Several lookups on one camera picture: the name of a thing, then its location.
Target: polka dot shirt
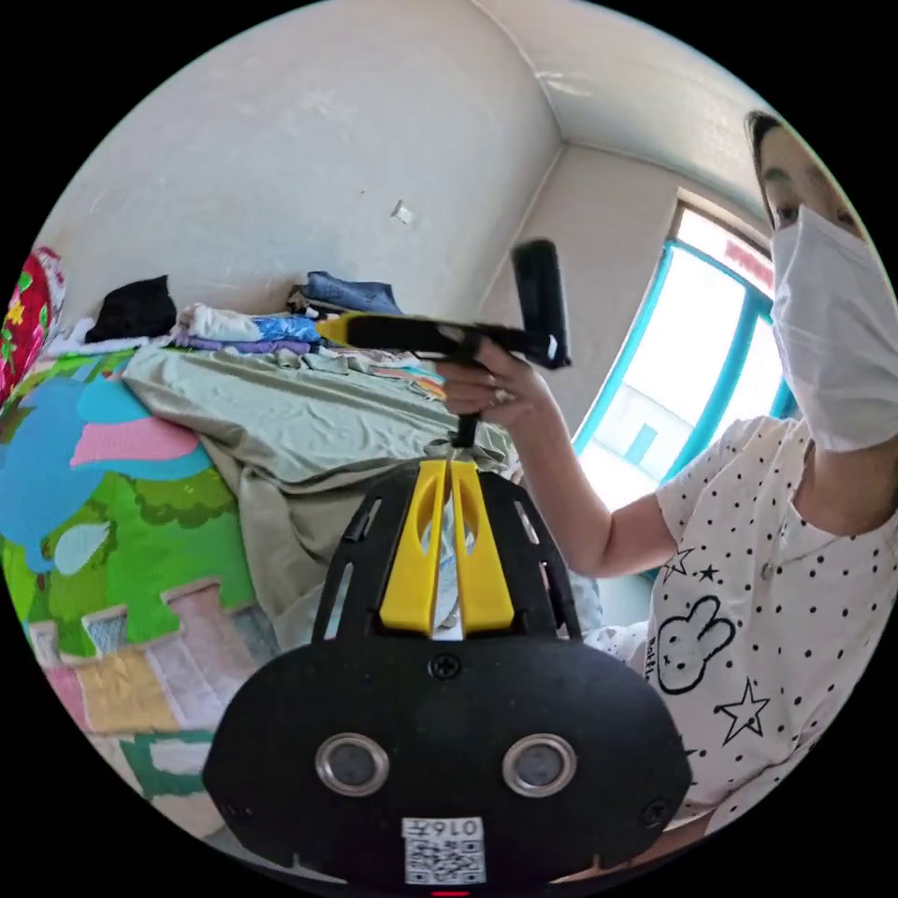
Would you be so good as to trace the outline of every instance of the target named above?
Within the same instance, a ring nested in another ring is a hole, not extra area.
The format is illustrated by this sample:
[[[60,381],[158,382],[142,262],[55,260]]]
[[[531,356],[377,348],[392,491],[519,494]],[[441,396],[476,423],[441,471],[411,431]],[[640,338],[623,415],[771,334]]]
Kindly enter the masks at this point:
[[[808,440],[804,422],[739,422],[665,484],[677,551],[649,619],[588,637],[680,730],[692,784],[673,826],[710,813],[712,832],[775,787],[845,703],[898,593],[898,515],[840,538],[795,511]]]

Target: red pillow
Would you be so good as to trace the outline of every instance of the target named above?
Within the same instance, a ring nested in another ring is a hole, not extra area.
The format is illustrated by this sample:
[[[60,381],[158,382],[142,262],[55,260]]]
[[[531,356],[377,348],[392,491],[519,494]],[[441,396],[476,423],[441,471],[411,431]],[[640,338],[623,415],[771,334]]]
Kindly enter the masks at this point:
[[[0,412],[55,329],[64,294],[59,256],[38,247],[25,262],[0,329]]]

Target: yellow tip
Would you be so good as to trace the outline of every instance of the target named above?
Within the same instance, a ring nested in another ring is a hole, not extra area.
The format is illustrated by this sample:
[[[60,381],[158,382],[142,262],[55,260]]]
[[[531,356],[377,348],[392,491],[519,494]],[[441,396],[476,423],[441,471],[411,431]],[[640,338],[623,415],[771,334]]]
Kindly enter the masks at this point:
[[[322,340],[331,340],[335,343],[349,345],[348,320],[351,315],[341,315],[339,318],[331,318],[329,321],[319,321],[315,324],[315,330]]]

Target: bunny print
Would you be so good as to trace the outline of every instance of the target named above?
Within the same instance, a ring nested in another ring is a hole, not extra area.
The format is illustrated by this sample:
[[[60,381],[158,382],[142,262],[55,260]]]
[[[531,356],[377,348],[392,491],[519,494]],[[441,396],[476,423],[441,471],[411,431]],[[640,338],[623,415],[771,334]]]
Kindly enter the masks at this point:
[[[658,685],[668,695],[695,689],[704,678],[708,661],[729,645],[736,628],[718,616],[720,599],[699,599],[687,616],[668,617],[658,628]]]

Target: purple fabric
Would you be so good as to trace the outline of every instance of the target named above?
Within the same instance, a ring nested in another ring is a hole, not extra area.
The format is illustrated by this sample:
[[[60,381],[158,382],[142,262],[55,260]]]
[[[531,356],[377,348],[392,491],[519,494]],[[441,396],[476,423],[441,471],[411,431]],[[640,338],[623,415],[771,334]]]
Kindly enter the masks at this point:
[[[221,340],[204,340],[202,337],[191,337],[189,334],[179,334],[175,338],[175,345],[184,349],[206,349],[214,352],[226,349],[228,346],[239,353],[252,353],[261,355],[264,353],[276,353],[279,349],[289,350],[297,355],[305,355],[310,349],[308,343],[300,340],[259,340],[257,342],[222,342]]]

